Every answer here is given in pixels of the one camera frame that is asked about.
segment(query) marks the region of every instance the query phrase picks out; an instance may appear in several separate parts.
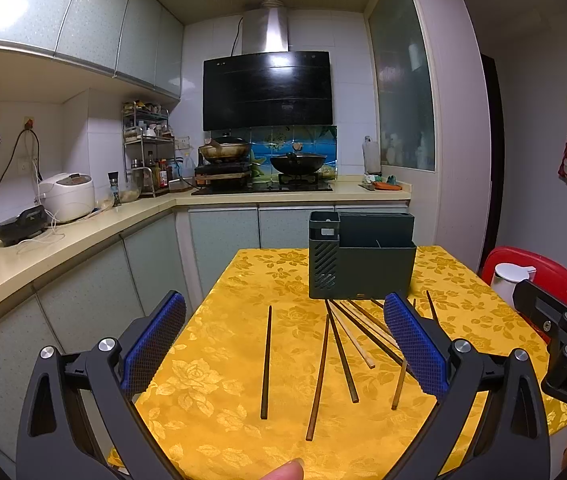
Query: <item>white kettle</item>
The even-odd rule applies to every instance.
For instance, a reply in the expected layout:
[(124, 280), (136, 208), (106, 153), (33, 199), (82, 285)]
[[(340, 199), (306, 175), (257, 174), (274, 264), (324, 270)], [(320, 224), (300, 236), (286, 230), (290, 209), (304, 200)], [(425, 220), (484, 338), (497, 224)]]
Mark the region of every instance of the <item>white kettle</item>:
[(520, 267), (515, 264), (497, 264), (495, 266), (495, 273), (492, 275), (490, 287), (502, 300), (514, 308), (513, 293), (515, 292), (515, 285), (523, 280), (533, 281), (535, 274), (537, 274), (535, 267)]

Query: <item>table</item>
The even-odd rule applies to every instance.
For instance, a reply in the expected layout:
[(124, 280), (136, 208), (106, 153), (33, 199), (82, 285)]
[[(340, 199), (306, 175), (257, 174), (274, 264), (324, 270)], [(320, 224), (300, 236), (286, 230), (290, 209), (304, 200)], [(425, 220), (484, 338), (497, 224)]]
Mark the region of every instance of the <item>table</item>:
[[(545, 345), (476, 274), (438, 246), (417, 250), (409, 300), (442, 327), (483, 352), (520, 347), (541, 379)], [(382, 310), (360, 301), (383, 319)], [(268, 420), (260, 419), (268, 306), (273, 306)], [(353, 324), (376, 362), (369, 369), (340, 330), (359, 403), (351, 402), (333, 335), (317, 427), (305, 440), (323, 341), (326, 308), (308, 298), (307, 250), (241, 250), (166, 355), (136, 402), (161, 448), (188, 478), (259, 479), (295, 457), (305, 478), (382, 478), (416, 436), (435, 398), (406, 377), (399, 409), (390, 410), (400, 367)], [(446, 469), (458, 466), (486, 394), (479, 394)], [(567, 405), (544, 396), (550, 433), (567, 425)], [(111, 462), (118, 461), (116, 452)]]

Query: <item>stainless steel chimney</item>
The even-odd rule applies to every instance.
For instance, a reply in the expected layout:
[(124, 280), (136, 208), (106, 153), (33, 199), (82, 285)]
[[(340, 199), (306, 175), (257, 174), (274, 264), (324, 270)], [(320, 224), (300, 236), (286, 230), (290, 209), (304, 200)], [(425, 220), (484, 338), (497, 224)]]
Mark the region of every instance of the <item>stainless steel chimney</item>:
[(288, 52), (288, 9), (279, 0), (243, 13), (241, 54), (257, 52)]

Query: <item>floral pattern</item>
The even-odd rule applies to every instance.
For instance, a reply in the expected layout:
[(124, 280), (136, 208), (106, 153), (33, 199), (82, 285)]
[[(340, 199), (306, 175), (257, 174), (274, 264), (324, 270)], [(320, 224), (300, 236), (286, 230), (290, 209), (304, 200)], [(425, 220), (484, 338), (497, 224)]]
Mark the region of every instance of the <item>floral pattern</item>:
[[(137, 410), (167, 457), (187, 478), (258, 479), (294, 457), (305, 478), (382, 478), (435, 405), (406, 377), (392, 411), (399, 366), (347, 322), (371, 354), (370, 369), (338, 326), (359, 403), (351, 402), (336, 344), (328, 340), (319, 418), (305, 441), (319, 368), (324, 301), (308, 297), (307, 250), (241, 250), (166, 355)], [(467, 267), (441, 247), (420, 247), (409, 300), (442, 328), (483, 352), (524, 348), (539, 378), (548, 353), (531, 327)], [(260, 418), (268, 306), (273, 307), (268, 419)], [(359, 305), (383, 321), (369, 301)], [(567, 425), (567, 405), (543, 396), (551, 433)], [(479, 394), (446, 470), (459, 465), (481, 417)], [(110, 462), (122, 465), (116, 451)]]

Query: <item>rice cooker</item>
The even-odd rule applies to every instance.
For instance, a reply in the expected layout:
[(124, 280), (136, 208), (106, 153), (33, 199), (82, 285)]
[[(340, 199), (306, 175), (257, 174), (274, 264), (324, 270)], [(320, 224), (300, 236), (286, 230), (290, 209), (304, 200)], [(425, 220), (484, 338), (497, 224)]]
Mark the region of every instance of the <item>rice cooker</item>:
[(95, 208), (95, 186), (89, 175), (59, 173), (39, 183), (39, 200), (57, 222), (71, 222)]

